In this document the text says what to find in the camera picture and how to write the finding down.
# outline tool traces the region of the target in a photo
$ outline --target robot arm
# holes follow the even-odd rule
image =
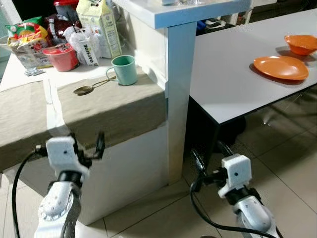
[[[78,149],[74,136],[55,137],[46,143],[50,166],[58,176],[39,208],[39,225],[34,238],[74,238],[81,206],[81,186],[89,177],[93,159],[101,159],[105,149],[104,134],[97,139],[92,157]]]
[[[207,175],[206,168],[202,163],[203,160],[197,151],[192,150],[197,169],[200,172],[200,177],[192,184],[193,191],[198,192],[202,184],[216,183],[219,188],[219,196],[226,198],[229,204],[232,205],[238,227],[266,233],[267,237],[282,238],[272,213],[261,203],[260,195],[254,188],[247,188],[252,179],[250,159],[243,155],[234,155],[229,147],[221,142],[218,146],[226,158],[221,161],[222,167],[210,175]],[[217,228],[220,229],[225,227],[213,222],[209,223],[217,225]],[[264,237],[246,232],[242,232],[242,235],[244,238]]]

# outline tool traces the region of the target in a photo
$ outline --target packaging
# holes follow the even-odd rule
[[[49,36],[52,38],[55,45],[67,43],[63,34],[68,27],[71,27],[74,24],[74,27],[81,28],[79,21],[73,23],[72,21],[69,21],[67,17],[58,14],[53,14],[44,18],[44,22],[47,25]]]
[[[106,0],[79,0],[76,11],[83,27],[97,34],[101,57],[122,54],[114,16]]]
[[[36,22],[41,17],[6,26],[9,31],[7,46],[26,69],[52,66],[43,49],[51,45],[48,32]]]
[[[64,32],[64,37],[77,52],[79,62],[88,66],[98,66],[97,58],[100,58],[99,39],[96,34],[85,29],[75,31],[69,27]]]
[[[88,66],[98,66],[98,60],[94,53],[93,47],[90,44],[89,39],[80,41],[80,50],[84,52],[85,62]]]

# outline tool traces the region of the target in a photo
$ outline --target red container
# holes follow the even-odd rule
[[[79,0],[55,0],[54,6],[58,14],[66,16],[71,22],[79,21],[76,7]]]
[[[49,58],[51,64],[60,72],[70,71],[79,65],[76,51],[69,43],[45,48],[43,53]]]

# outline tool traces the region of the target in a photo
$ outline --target orange plate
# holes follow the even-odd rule
[[[262,73],[281,79],[304,80],[309,75],[303,62],[288,56],[260,57],[254,60],[254,66]]]

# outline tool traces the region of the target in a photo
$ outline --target black cable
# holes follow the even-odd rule
[[[277,234],[279,235],[280,238],[283,238],[282,233],[279,231],[279,229],[277,227],[276,227],[276,232],[277,232]]]
[[[308,6],[309,2],[310,2],[310,0],[307,0],[305,5],[303,7],[301,7],[297,12],[304,10]]]
[[[276,238],[268,233],[265,232],[261,232],[261,231],[257,231],[257,230],[253,230],[253,229],[248,229],[248,228],[242,228],[242,227],[230,227],[230,226],[223,226],[220,225],[218,223],[213,222],[212,220],[210,220],[207,216],[205,216],[200,209],[198,208],[198,206],[195,203],[194,200],[194,191],[195,191],[195,187],[197,185],[198,182],[200,182],[201,178],[198,178],[197,180],[195,180],[191,186],[190,186],[190,200],[191,203],[195,209],[195,211],[197,212],[197,214],[208,224],[212,225],[215,228],[221,229],[221,230],[226,230],[226,231],[233,231],[233,232],[243,232],[243,233],[252,233],[252,234],[256,234],[256,235],[260,235],[263,237],[267,237],[267,238]]]
[[[32,153],[30,153],[21,163],[18,171],[16,172],[15,178],[14,178],[14,182],[13,182],[13,187],[12,187],[12,215],[13,215],[13,224],[14,224],[14,231],[15,231],[15,237],[16,238],[20,238],[20,232],[19,232],[19,225],[18,225],[18,218],[16,215],[16,187],[18,185],[18,180],[21,174],[21,171],[24,167],[24,165],[26,164],[26,162],[28,162],[29,159],[31,159],[35,154],[37,154],[37,151],[33,151]]]
[[[231,155],[233,155],[232,150],[230,149],[230,147],[228,145],[226,145],[225,143],[223,143],[222,141],[217,141],[217,146],[220,149],[221,153],[225,156],[225,157],[229,157]]]

